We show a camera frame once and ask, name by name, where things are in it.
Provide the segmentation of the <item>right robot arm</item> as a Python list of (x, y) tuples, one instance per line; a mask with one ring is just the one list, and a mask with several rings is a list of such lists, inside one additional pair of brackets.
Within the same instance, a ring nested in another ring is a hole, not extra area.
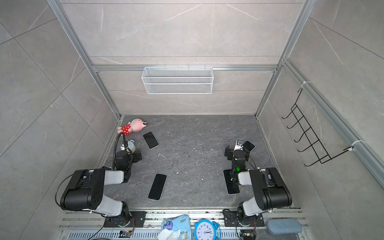
[(237, 207), (236, 217), (240, 223), (269, 210), (292, 205), (292, 195), (275, 167), (247, 169), (250, 155), (238, 145), (233, 149), (227, 146), (224, 156), (231, 161), (231, 168), (224, 170), (228, 194), (238, 194), (240, 186), (251, 186), (254, 193), (251, 199)]

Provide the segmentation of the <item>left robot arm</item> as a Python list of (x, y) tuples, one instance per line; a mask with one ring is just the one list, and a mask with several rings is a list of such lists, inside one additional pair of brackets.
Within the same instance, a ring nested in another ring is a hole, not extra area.
[(76, 170), (56, 204), (65, 211), (90, 212), (104, 217), (107, 227), (142, 226), (145, 212), (131, 213), (128, 204), (104, 194), (104, 187), (128, 182), (134, 163), (142, 159), (141, 151), (123, 150), (114, 154), (113, 168)]

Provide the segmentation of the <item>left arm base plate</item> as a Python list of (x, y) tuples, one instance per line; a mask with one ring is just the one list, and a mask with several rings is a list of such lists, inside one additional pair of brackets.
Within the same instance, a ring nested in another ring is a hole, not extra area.
[(105, 228), (142, 228), (146, 220), (145, 211), (133, 211), (131, 217), (128, 220), (117, 221), (117, 217), (106, 218), (104, 222)]

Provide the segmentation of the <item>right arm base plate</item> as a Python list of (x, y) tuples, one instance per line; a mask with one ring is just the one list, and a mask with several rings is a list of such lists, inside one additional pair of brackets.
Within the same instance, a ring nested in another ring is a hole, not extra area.
[(265, 222), (262, 215), (254, 215), (250, 217), (239, 217), (237, 211), (224, 209), (222, 211), (226, 227), (264, 227)]

